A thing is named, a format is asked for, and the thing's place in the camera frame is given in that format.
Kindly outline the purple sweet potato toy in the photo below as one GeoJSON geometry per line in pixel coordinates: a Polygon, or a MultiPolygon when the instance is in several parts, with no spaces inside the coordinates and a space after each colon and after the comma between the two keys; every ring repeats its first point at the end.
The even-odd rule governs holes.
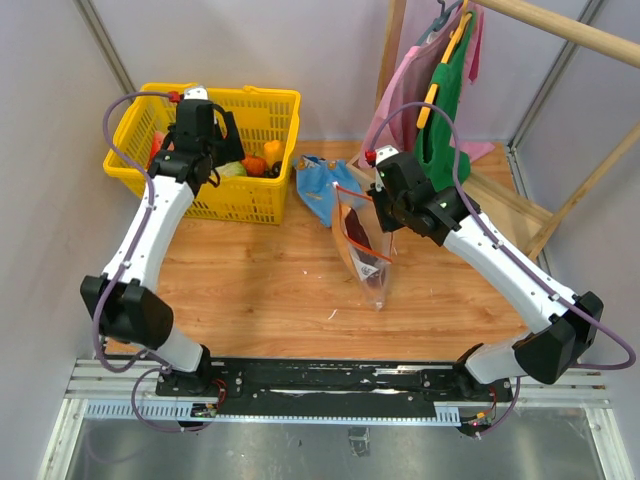
{"type": "Polygon", "coordinates": [[[365,253],[371,253],[371,243],[357,212],[353,208],[340,213],[340,225],[347,243],[365,253]]]}

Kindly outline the clear zip top bag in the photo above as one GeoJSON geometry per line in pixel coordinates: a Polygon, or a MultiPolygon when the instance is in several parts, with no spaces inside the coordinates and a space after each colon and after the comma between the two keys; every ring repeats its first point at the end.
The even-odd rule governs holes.
{"type": "Polygon", "coordinates": [[[386,303],[392,265],[393,234],[379,224],[372,199],[332,185],[335,204],[331,232],[344,265],[360,285],[365,301],[375,311],[386,303]]]}

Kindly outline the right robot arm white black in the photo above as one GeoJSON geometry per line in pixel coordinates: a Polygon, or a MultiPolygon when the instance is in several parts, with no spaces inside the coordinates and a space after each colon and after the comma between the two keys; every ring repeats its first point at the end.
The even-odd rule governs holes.
{"type": "Polygon", "coordinates": [[[474,400],[489,384],[529,376],[551,385],[593,344],[604,310],[593,292],[576,294],[520,252],[456,187],[436,191],[409,152],[385,146],[365,154],[376,169],[368,194],[381,228],[430,238],[480,273],[525,321],[525,334],[479,344],[457,361],[455,392],[474,400]]]}

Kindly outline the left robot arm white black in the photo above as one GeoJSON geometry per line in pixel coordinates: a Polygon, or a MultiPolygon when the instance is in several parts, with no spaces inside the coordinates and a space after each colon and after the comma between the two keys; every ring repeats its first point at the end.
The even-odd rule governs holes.
{"type": "Polygon", "coordinates": [[[83,279],[80,293],[106,370],[128,368],[106,360],[102,338],[137,346],[137,359],[158,362],[159,378],[170,392],[200,396],[215,384],[210,352],[175,325],[156,287],[180,220],[204,185],[219,187],[219,168],[243,159],[244,150],[232,113],[211,101],[204,87],[164,97],[175,104],[176,118],[150,166],[124,159],[145,182],[139,208],[113,258],[100,275],[83,279]]]}

